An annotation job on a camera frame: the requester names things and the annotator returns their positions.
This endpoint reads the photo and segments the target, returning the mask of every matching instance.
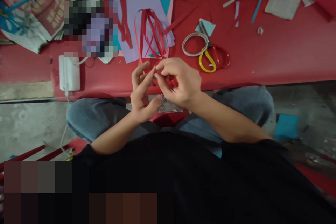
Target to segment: blue paper on floor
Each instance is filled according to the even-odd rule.
[[[274,139],[276,141],[287,141],[297,139],[299,118],[296,115],[278,114]]]

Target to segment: scissor handle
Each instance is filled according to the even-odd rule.
[[[212,48],[215,52],[215,58],[216,58],[216,61],[218,63],[218,66],[221,67],[221,68],[228,67],[228,65],[230,65],[231,59],[230,59],[230,55],[227,52],[227,50],[225,50],[223,47],[219,47],[217,45],[213,45]],[[218,55],[217,49],[220,49],[221,51],[223,51],[226,54],[226,64],[225,65],[222,65],[221,61],[219,60],[219,55]]]
[[[205,56],[208,58],[208,60],[209,60],[210,63],[212,64],[213,69],[212,69],[212,70],[208,70],[208,69],[206,69],[206,68],[203,66],[203,63],[202,63],[203,52],[202,52],[201,55],[199,56],[199,60],[198,60],[199,65],[200,65],[200,67],[202,68],[202,70],[203,70],[204,72],[207,72],[207,73],[213,73],[213,72],[215,72],[216,69],[217,69],[216,63],[215,63],[215,61],[211,58],[210,54],[208,53],[208,49],[207,49],[206,47],[204,47],[203,49],[205,49]]]
[[[188,53],[188,52],[186,51],[186,49],[185,49],[185,44],[186,44],[186,42],[187,42],[190,38],[192,38],[192,37],[201,37],[201,38],[203,38],[204,41],[205,41],[205,47],[204,47],[204,48],[202,49],[202,51],[200,51],[199,53],[191,54],[191,53]],[[209,39],[208,39],[208,37],[207,37],[205,34],[203,34],[203,33],[191,33],[189,36],[187,36],[187,37],[184,39],[183,44],[182,44],[182,50],[183,50],[183,52],[184,52],[187,56],[190,56],[190,57],[196,57],[196,56],[201,55],[202,53],[205,52],[205,50],[206,50],[207,47],[208,47],[208,43],[209,43]]]

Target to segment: paper loop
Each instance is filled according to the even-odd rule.
[[[205,41],[205,47],[204,47],[203,50],[200,51],[199,53],[191,54],[191,53],[187,52],[186,49],[185,49],[185,44],[186,44],[186,42],[187,42],[190,38],[192,38],[192,37],[201,37],[201,38],[203,38],[204,41]],[[196,57],[196,56],[200,56],[202,53],[205,52],[205,50],[208,48],[208,44],[209,44],[209,39],[208,39],[208,37],[207,37],[205,34],[203,34],[203,33],[192,33],[192,34],[190,34],[189,36],[187,36],[187,37],[185,38],[185,40],[183,41],[183,44],[182,44],[182,50],[183,50],[183,52],[185,53],[185,55],[190,56],[190,57]]]

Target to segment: newspaper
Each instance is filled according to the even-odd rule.
[[[8,5],[18,1],[5,0]],[[66,1],[76,0],[32,0],[22,5],[12,14],[25,20],[23,25],[27,27],[26,33],[15,35],[2,30],[3,34],[17,44],[39,53],[40,48],[52,39],[63,38],[64,4]]]

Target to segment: white cable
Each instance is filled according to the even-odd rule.
[[[65,129],[64,129],[64,132],[63,132],[63,136],[62,136],[62,139],[61,139],[61,143],[59,145],[59,147],[61,148],[61,150],[66,154],[68,155],[69,157],[71,157],[71,155],[63,148],[63,141],[64,141],[64,136],[65,136],[65,133],[68,129],[68,125],[65,126]]]
[[[70,59],[70,61],[71,61],[74,65],[81,65],[81,64],[83,64],[83,63],[88,59],[88,57],[82,59],[82,60],[81,60],[80,62],[78,62],[78,63],[73,62],[71,58],[69,58],[69,59]]]
[[[71,104],[71,102],[69,100],[69,91],[65,91],[65,96],[66,96],[66,99],[67,99],[68,103]],[[69,157],[71,157],[71,155],[68,152],[66,152],[66,150],[63,148],[64,136],[65,136],[65,133],[66,133],[67,129],[68,129],[68,125],[65,126],[65,129],[64,129],[63,136],[62,136],[62,139],[61,139],[61,143],[59,144],[59,147],[61,148],[61,150],[66,155],[68,155]]]
[[[65,96],[66,96],[66,100],[68,101],[68,103],[71,104],[70,99],[69,99],[69,91],[65,91]]]

